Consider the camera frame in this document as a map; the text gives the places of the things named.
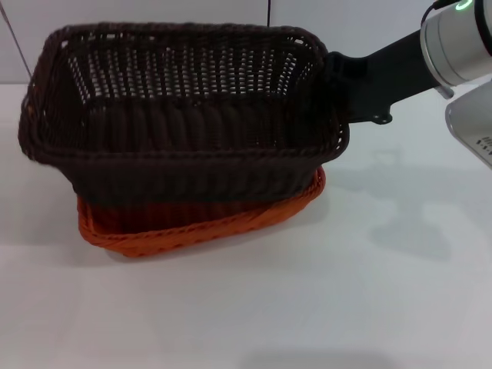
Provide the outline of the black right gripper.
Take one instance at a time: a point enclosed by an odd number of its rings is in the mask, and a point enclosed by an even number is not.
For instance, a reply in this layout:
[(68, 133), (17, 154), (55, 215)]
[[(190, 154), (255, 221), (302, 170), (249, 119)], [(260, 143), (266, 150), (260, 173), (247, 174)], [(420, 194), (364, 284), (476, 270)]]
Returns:
[(362, 58), (330, 52), (325, 79), (333, 91), (344, 91), (350, 123), (392, 121), (391, 106), (436, 88), (421, 47), (421, 32), (410, 35)]

